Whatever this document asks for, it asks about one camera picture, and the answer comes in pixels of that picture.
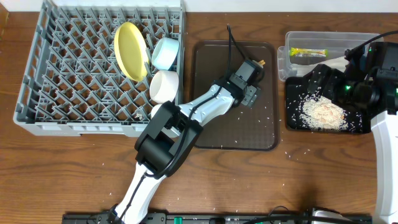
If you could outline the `white paper napkin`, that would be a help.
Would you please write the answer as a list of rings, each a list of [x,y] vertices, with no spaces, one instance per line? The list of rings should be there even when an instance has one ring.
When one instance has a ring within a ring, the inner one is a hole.
[[[296,72],[297,77],[303,77],[304,75],[310,73],[317,65],[327,65],[331,68],[338,69],[341,72],[344,72],[346,70],[346,66],[349,64],[349,62],[344,59],[344,57],[338,57],[338,58],[333,58],[329,59],[323,62],[311,64],[311,65],[296,65],[294,64],[293,66],[293,71]]]

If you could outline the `green snack wrapper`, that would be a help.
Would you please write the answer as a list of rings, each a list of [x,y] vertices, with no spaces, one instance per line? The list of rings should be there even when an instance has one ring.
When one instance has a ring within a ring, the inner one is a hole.
[[[290,57],[327,57],[327,49],[301,49],[292,47],[289,51]]]

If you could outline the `white bowl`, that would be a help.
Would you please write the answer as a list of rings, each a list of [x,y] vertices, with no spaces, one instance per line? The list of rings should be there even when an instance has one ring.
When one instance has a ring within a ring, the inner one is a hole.
[[[173,101],[178,92],[179,76],[177,72],[160,70],[150,83],[150,98],[156,103]]]

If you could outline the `light blue bowl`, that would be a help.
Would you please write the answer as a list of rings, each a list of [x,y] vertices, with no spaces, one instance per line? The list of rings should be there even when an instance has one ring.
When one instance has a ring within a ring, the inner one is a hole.
[[[155,46],[151,62],[158,70],[169,70],[178,55],[180,43],[178,40],[164,37]]]

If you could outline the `yellow plate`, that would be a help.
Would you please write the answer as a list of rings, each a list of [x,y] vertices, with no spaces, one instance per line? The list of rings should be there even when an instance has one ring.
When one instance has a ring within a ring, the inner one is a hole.
[[[147,75],[149,57],[140,30],[131,22],[119,26],[114,36],[114,52],[119,68],[125,76],[141,82]]]

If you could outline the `white cup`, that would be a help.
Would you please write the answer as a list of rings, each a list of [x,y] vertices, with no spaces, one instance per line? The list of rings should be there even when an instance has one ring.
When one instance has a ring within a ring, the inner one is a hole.
[[[161,106],[162,106],[162,104],[158,104],[158,105],[155,105],[155,106],[152,108],[152,110],[151,110],[151,112],[150,112],[150,118],[151,118],[151,119],[155,116],[156,112],[158,112],[158,110],[160,109]]]

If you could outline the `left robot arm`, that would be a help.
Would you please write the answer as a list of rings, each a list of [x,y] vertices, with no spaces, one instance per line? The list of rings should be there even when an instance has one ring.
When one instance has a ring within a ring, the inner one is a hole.
[[[140,223],[160,183],[184,163],[204,126],[240,104],[248,105],[264,78],[263,60],[246,59],[210,89],[182,105],[163,103],[135,143],[136,169],[123,200],[109,212],[108,223]]]

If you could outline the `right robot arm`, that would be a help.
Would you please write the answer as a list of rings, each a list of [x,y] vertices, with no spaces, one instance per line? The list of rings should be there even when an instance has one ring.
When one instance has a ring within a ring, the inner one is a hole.
[[[374,223],[397,223],[397,44],[369,40],[345,51],[344,72],[325,64],[304,76],[307,91],[359,112],[376,145]]]

